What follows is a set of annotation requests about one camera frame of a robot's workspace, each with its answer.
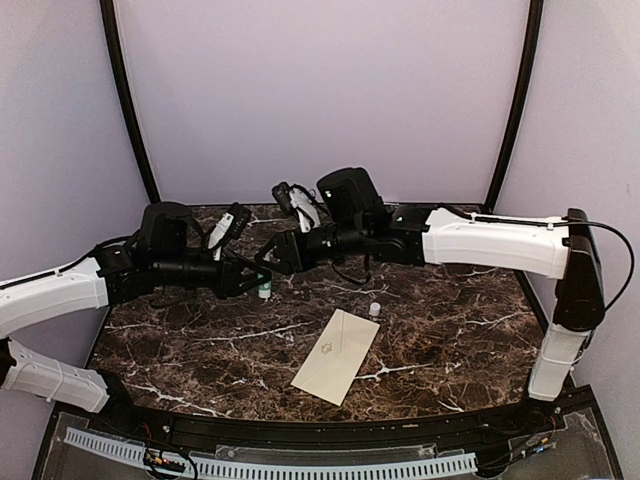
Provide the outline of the grey glue bottle cap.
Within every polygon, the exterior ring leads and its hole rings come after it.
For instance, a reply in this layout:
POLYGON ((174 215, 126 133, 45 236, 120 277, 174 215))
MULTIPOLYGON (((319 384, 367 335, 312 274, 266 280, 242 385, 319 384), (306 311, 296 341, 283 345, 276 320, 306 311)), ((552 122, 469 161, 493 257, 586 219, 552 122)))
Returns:
POLYGON ((371 317, 378 317, 380 315, 381 305, 378 302, 372 302, 369 307, 369 315, 371 317))

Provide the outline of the small glue bottle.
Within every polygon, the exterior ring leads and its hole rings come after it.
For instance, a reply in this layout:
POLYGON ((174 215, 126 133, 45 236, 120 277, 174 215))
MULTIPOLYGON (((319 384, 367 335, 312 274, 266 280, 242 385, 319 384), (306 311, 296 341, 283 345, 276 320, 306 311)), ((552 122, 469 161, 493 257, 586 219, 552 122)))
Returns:
POLYGON ((258 296, 260 299, 268 300, 272 295, 272 281, 271 279, 263 281, 258 286, 258 296))

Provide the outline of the cream envelope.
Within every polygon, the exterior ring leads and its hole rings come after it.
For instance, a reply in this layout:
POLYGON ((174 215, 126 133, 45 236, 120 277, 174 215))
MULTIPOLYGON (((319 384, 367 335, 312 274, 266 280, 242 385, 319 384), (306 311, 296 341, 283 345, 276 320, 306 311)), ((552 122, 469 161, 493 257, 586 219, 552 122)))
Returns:
POLYGON ((291 385, 341 406, 380 325, 336 309, 291 385))

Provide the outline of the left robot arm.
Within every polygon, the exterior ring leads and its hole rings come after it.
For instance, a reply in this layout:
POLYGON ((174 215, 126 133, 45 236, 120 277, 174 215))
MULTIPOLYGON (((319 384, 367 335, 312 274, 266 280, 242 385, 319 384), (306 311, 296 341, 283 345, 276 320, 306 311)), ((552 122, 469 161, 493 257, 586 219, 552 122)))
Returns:
POLYGON ((141 415, 124 400, 127 392, 116 375, 39 354, 13 339, 13 333, 76 311, 124 304, 159 287, 208 289, 219 299, 256 288, 270 280, 270 271, 223 252, 250 218, 250 210, 235 203, 205 231, 183 204, 150 204, 133 234, 99 243, 68 265, 2 282, 2 389, 101 411, 117 434, 134 435, 141 415))

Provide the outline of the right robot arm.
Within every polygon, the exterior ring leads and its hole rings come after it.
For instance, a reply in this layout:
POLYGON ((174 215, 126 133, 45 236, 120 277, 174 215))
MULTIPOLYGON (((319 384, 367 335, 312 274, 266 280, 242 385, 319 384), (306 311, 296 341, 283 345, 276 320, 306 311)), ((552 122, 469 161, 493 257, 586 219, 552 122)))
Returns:
POLYGON ((532 368, 528 397, 510 413, 521 434, 549 416, 574 364, 611 304, 604 298, 594 222, 580 209, 563 216, 522 218, 466 213, 453 206, 385 205, 369 173, 346 167, 317 183, 311 205, 327 224, 304 212, 300 227, 272 236, 257 264, 283 275, 362 255, 367 260, 423 267, 469 264, 532 272, 556 280, 556 306, 532 368))

